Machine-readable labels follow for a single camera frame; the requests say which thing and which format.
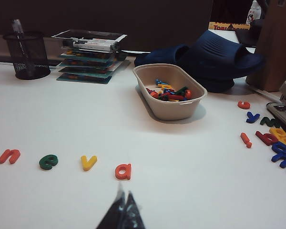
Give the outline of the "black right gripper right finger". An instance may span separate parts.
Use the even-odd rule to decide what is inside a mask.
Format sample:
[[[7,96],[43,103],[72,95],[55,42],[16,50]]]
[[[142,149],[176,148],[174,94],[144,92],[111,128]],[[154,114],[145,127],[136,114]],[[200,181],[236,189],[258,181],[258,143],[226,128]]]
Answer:
[[[138,206],[132,192],[129,192],[123,215],[124,229],[145,229]]]

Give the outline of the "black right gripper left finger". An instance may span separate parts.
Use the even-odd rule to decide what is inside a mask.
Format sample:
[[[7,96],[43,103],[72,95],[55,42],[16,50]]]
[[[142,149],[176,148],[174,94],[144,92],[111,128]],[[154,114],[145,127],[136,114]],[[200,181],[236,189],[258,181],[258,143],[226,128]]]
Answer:
[[[121,183],[118,184],[117,194],[112,205],[107,210],[97,229],[120,229],[125,208],[125,191]]]

